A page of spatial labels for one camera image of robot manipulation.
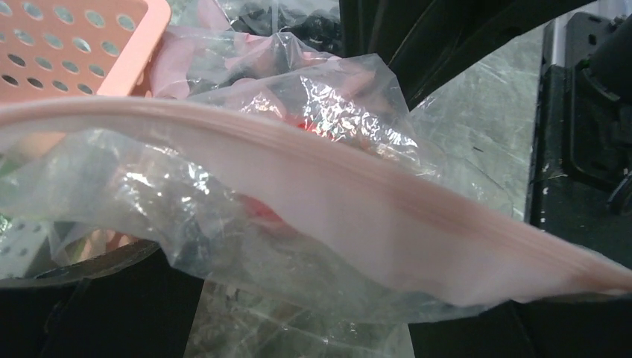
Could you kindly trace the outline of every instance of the basket hole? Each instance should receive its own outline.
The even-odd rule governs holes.
[[[13,11],[11,11],[9,5],[4,1],[0,1],[0,13],[5,16],[13,15]]]
[[[134,24],[134,20],[128,15],[122,14],[118,15],[118,24],[127,31],[134,31],[136,28],[136,24]]]
[[[26,66],[26,62],[17,54],[9,54],[7,55],[7,57],[9,57],[9,60],[11,60],[11,62],[15,63],[16,65],[20,67]]]
[[[70,11],[68,11],[68,9],[66,9],[65,7],[56,6],[54,10],[55,10],[55,15],[57,15],[57,18],[61,20],[62,22],[70,25],[75,21],[75,18],[72,17],[72,14],[70,13]]]
[[[64,69],[67,69],[69,72],[79,73],[79,67],[77,67],[77,65],[75,65],[74,63],[70,61],[63,61],[61,65],[63,66]]]
[[[92,88],[88,87],[88,86],[87,86],[87,85],[85,85],[85,84],[78,84],[78,85],[77,85],[77,88],[78,88],[81,92],[83,92],[83,93],[85,93],[85,94],[87,94],[87,95],[91,95],[91,94],[92,94]]]
[[[53,69],[53,65],[51,65],[51,63],[48,62],[48,60],[46,60],[44,57],[35,57],[35,62],[37,62],[37,64],[40,65],[43,69],[47,69],[48,71]]]
[[[105,26],[105,20],[103,16],[94,10],[86,11],[86,19],[96,28],[103,28]]]
[[[59,91],[68,92],[68,86],[66,86],[63,82],[53,81],[53,87],[57,88]]]
[[[86,40],[80,37],[72,39],[72,43],[75,44],[75,47],[77,47],[81,52],[85,52],[87,54],[91,52],[90,45],[86,42]]]
[[[31,37],[31,35],[18,28],[13,30],[13,33],[16,35],[18,40],[22,41],[22,43],[24,43],[25,45],[32,46],[35,43],[35,40],[33,40],[33,37]]]
[[[35,20],[41,20],[44,19],[44,15],[42,14],[42,11],[40,10],[39,7],[35,6],[35,4],[31,4],[30,2],[25,2],[22,4],[22,7],[24,8],[24,11],[26,11],[26,13],[34,18]]]
[[[103,43],[101,44],[101,47],[103,47],[103,50],[107,54],[110,54],[112,56],[118,56],[119,55],[118,48],[116,48],[116,46],[113,43],[111,43],[110,41],[103,41]]]
[[[16,80],[15,78],[9,75],[2,75],[2,79],[10,85],[13,85],[13,86],[19,85],[18,80]]]
[[[44,40],[46,40],[52,48],[56,48],[58,50],[63,48],[63,44],[61,43],[61,40],[59,40],[59,37],[53,34],[44,34]]]
[[[92,73],[94,73],[98,77],[104,77],[105,76],[105,71],[98,65],[90,65],[90,66],[88,66],[88,68],[90,69],[90,71]]]
[[[44,84],[42,82],[40,82],[40,80],[38,80],[37,78],[29,77],[29,78],[26,79],[26,81],[28,81],[28,83],[30,83],[31,86],[33,86],[35,88],[39,88],[40,90],[42,88],[44,88]]]

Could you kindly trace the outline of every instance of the round hole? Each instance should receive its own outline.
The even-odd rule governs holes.
[[[63,61],[61,63],[61,65],[63,66],[64,69],[69,70],[72,73],[78,73],[79,72],[79,67],[77,67],[77,65],[75,65],[74,63],[70,62],[70,61]]]
[[[4,1],[0,1],[0,13],[5,16],[13,15],[13,11],[11,11],[9,5]]]
[[[37,78],[29,77],[29,78],[26,79],[26,81],[28,81],[28,83],[30,83],[31,86],[33,86],[33,87],[36,87],[36,88],[39,88],[39,89],[44,88],[44,84],[42,82],[40,82],[40,80],[38,80]]]
[[[53,86],[62,92],[68,92],[68,86],[59,81],[53,81]]]
[[[17,86],[18,85],[18,80],[16,80],[15,78],[9,76],[9,75],[2,75],[2,79],[5,80],[8,84],[13,85],[13,86]]]
[[[22,41],[26,45],[32,46],[35,43],[33,37],[22,30],[15,29],[13,30],[13,33],[16,35],[18,40]]]
[[[79,51],[81,52],[85,52],[87,54],[90,53],[90,45],[86,42],[86,40],[80,38],[80,37],[75,37],[74,39],[72,39],[72,43],[75,44],[75,47],[77,47],[79,49]]]
[[[48,60],[46,60],[44,57],[35,57],[35,62],[37,62],[37,64],[40,65],[43,69],[47,69],[48,71],[53,69],[53,65],[51,65],[51,63],[48,62]]]
[[[83,93],[85,93],[85,94],[87,94],[87,95],[91,95],[91,94],[92,94],[92,88],[90,88],[90,87],[86,86],[85,84],[78,84],[78,85],[77,85],[77,88],[78,88],[81,92],[83,92]]]
[[[105,26],[105,20],[103,20],[103,16],[94,10],[86,11],[86,19],[96,28],[102,28]]]
[[[26,62],[20,56],[16,54],[9,54],[8,57],[9,57],[9,60],[11,60],[11,62],[15,63],[16,65],[20,67],[26,66]]]
[[[105,76],[105,71],[100,66],[90,65],[90,66],[88,66],[88,68],[90,69],[90,71],[92,73],[94,73],[98,77],[104,77]]]
[[[134,20],[128,15],[122,14],[118,15],[118,24],[127,31],[134,31],[136,25],[134,24]]]
[[[118,56],[119,55],[118,48],[116,48],[116,46],[114,46],[114,44],[111,43],[110,41],[103,41],[103,43],[101,44],[101,47],[103,47],[103,50],[107,54],[110,54],[112,56]]]
[[[22,7],[24,8],[24,11],[26,11],[26,13],[35,20],[41,20],[44,18],[44,15],[42,14],[40,8],[35,6],[34,4],[31,4],[30,2],[25,2],[22,4]]]
[[[72,24],[75,21],[70,11],[63,6],[56,6],[54,11],[57,18],[66,24]]]
[[[58,50],[63,48],[63,44],[61,43],[61,40],[59,40],[59,37],[53,34],[44,34],[44,40],[46,40],[52,48],[56,48]]]

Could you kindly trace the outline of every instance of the pink basket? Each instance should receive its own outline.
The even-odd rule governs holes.
[[[131,94],[170,18],[165,0],[0,0],[0,104]]]

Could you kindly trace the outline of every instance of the plastic basket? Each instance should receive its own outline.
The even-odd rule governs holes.
[[[165,0],[0,0],[0,104],[131,94],[170,18]]]

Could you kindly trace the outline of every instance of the perforated basket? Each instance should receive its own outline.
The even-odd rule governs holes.
[[[170,17],[165,0],[0,0],[0,105],[131,94]]]

